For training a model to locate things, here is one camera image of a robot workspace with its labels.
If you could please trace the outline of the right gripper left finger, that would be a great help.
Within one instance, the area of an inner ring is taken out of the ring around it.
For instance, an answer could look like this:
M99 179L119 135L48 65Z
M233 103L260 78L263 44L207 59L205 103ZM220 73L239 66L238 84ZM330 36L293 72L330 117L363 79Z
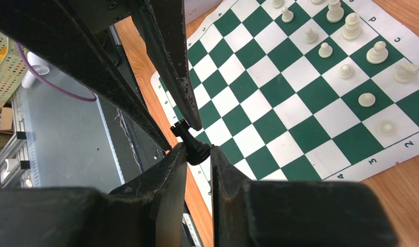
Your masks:
M0 246L180 246L186 147L110 193L0 189Z

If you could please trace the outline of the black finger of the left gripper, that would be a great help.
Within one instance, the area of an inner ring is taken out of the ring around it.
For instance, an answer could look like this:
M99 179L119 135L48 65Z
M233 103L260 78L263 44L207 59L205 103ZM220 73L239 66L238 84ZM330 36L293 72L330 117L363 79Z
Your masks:
M146 52L190 127L202 129L189 74L184 1L130 1Z
M68 1L0 1L0 31L122 110L159 147L171 145Z

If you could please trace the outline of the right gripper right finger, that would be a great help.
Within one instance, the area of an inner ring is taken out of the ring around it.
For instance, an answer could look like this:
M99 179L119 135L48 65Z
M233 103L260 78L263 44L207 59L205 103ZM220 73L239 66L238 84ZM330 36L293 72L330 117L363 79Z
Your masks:
M254 181L211 147L215 246L398 246L379 199L354 182Z

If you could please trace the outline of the black chess rook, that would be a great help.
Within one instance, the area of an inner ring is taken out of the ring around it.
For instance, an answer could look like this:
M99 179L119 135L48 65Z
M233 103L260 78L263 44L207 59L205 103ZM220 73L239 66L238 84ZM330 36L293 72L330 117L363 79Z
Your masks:
M190 126L187 121L182 119L170 127L170 130L175 137L181 138L186 146L187 162L195 166L201 164L210 156L211 146L193 137L189 132L189 128Z

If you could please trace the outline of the green white chess mat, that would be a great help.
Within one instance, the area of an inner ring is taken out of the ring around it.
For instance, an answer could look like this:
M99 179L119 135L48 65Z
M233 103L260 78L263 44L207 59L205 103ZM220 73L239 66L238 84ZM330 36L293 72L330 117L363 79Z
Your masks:
M271 1L223 1L187 39L203 124L191 135L253 180L362 181L419 155L419 72L394 79L400 63L419 68L419 37L372 1L340 1L335 23L327 2L284 6L289 23ZM389 55L371 64L378 41ZM371 107L358 103L363 93L375 95ZM382 121L392 135L377 132Z

